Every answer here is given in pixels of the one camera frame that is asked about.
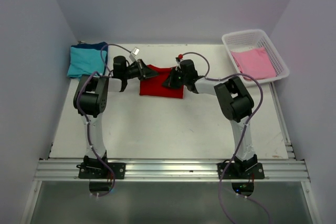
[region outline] white plastic basket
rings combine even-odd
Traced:
[[[275,46],[273,45],[267,34],[263,30],[260,29],[245,30],[225,34],[222,36],[222,41],[237,73],[240,73],[240,71],[231,54],[231,51],[243,52],[254,48],[264,47],[265,50],[267,51],[269,60],[271,61],[277,76],[274,78],[258,80],[258,82],[259,83],[272,82],[285,78],[289,75],[289,69],[287,68],[283,59],[280,57],[277,49],[275,48]],[[243,83],[247,86],[255,85],[253,81],[245,80],[243,77],[240,78],[243,81]]]

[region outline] white platform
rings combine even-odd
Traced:
[[[234,73],[223,45],[123,45],[140,48],[138,57],[157,67],[175,65],[178,54],[195,51],[211,64],[209,77]],[[109,65],[128,53],[109,47]],[[206,72],[199,56],[193,59],[198,74]],[[72,100],[78,80],[72,80],[51,149],[50,158],[83,158],[86,150],[82,120]],[[258,158],[288,158],[270,85],[263,85],[264,102],[251,120]],[[256,87],[248,88],[258,104]],[[109,158],[230,158],[234,151],[232,128],[220,111],[217,98],[184,90],[184,99],[139,96],[139,80],[129,81],[123,93],[109,92],[103,115],[103,139]]]

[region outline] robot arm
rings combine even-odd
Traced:
[[[242,131],[248,117],[252,114],[254,102],[239,77],[232,77],[226,82],[209,81],[199,76],[192,60],[179,60],[178,67],[172,70],[165,86],[178,88],[186,85],[193,93],[215,95],[224,116],[230,120],[235,149],[238,147]],[[235,164],[242,173],[257,165],[257,155],[251,139],[250,122],[235,157]]]
[[[106,76],[94,77],[88,83],[88,75],[83,75],[79,81],[75,97],[73,98],[73,105],[77,108],[77,100],[79,105],[89,119],[80,113],[85,126],[85,135],[87,148],[83,159],[83,163],[78,166],[80,168],[79,178],[105,178],[107,174],[106,168],[98,161],[96,154],[106,164],[107,151],[102,137],[102,115],[107,104],[107,95],[109,81],[116,79],[121,80],[120,92],[123,92],[127,86],[127,80],[137,77],[139,80],[155,77],[158,73],[146,66],[141,60],[136,60],[136,54],[139,52],[135,48],[130,55],[132,63],[127,66],[127,60],[124,56],[117,56],[113,59],[113,76],[111,79]],[[82,87],[85,86],[85,91],[79,96]]]

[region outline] white backdrop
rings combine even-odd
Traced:
[[[231,31],[270,34],[290,0],[57,0],[78,40],[221,43]]]
[[[291,71],[277,83],[289,136],[324,223],[335,222],[335,17],[335,0],[291,0],[271,35]]]
[[[67,91],[76,40],[56,0],[0,0],[0,223],[19,223]]]

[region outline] pink cloth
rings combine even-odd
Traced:
[[[276,77],[277,74],[264,47],[246,52],[231,52],[241,73],[249,74],[257,80]]]

